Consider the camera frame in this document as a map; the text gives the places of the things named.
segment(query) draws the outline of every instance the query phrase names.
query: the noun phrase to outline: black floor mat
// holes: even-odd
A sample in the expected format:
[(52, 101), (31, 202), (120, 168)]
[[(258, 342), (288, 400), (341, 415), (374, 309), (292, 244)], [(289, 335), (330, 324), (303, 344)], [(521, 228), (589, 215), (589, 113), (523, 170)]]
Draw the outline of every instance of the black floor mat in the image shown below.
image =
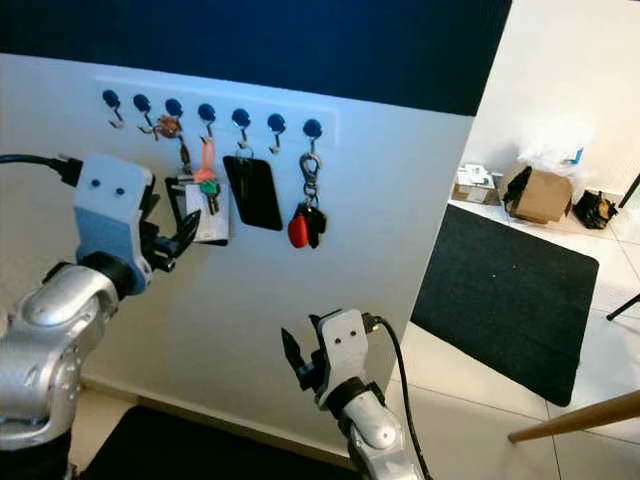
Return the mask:
[(134, 407), (104, 443), (82, 480), (356, 480), (356, 472), (310, 460), (145, 407)]
[(566, 406), (598, 262), (449, 205), (412, 321)]

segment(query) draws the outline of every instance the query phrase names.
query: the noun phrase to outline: white tile floor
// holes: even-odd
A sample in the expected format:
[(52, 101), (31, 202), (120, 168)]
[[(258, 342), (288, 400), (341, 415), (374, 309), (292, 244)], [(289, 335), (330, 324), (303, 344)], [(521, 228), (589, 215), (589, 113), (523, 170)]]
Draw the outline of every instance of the white tile floor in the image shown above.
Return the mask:
[[(571, 405), (561, 409), (409, 324), (403, 340), (416, 429), (439, 480), (640, 479), (640, 420), (511, 445), (509, 432), (640, 388), (640, 307), (609, 323), (606, 313), (640, 293), (640, 209), (610, 229), (584, 229), (572, 217), (546, 226), (508, 218), (500, 207), (452, 202), (492, 220), (593, 256), (600, 262)], [(402, 412), (397, 371), (389, 406)], [(131, 406), (81, 397), (72, 459), (86, 466)]]

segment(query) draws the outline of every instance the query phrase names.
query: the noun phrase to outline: metal carabiner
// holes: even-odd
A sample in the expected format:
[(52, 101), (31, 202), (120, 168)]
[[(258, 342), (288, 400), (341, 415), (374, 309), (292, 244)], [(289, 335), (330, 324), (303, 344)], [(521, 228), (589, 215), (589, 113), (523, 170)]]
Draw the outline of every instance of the metal carabiner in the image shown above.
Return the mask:
[(314, 185), (318, 179), (318, 170), (322, 168), (322, 160), (315, 153), (308, 152), (300, 157), (300, 170), (305, 183)]

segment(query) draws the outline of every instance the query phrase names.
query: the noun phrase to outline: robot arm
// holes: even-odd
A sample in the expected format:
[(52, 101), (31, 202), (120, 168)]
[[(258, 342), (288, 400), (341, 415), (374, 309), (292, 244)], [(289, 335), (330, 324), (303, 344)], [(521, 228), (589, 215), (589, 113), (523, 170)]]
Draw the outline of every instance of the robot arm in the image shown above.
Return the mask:
[[(62, 478), (85, 359), (119, 302), (142, 293), (153, 269), (170, 271), (198, 226), (196, 212), (173, 238), (159, 237), (146, 221), (156, 199), (150, 172), (103, 155), (73, 162), (78, 264), (56, 266), (9, 311), (0, 336), (0, 464), (9, 478)], [(37, 470), (52, 465), (52, 450), (57, 465)]]
[(349, 454), (372, 480), (430, 479), (411, 462), (400, 421), (375, 383), (365, 384), (366, 335), (378, 320), (357, 310), (310, 316), (320, 349), (306, 364), (298, 343), (285, 329), (282, 342), (300, 388), (311, 388), (321, 410), (330, 410), (347, 437)]

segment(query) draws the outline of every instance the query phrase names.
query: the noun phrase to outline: wooden stick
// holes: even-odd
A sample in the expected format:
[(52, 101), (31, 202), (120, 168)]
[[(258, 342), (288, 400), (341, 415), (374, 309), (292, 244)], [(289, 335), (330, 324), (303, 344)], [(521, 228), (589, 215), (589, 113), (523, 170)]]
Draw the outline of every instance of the wooden stick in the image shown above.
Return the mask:
[(599, 427), (600, 425), (635, 417), (640, 417), (640, 390), (552, 418), (535, 427), (510, 433), (509, 440), (512, 443), (516, 443), (559, 433)]

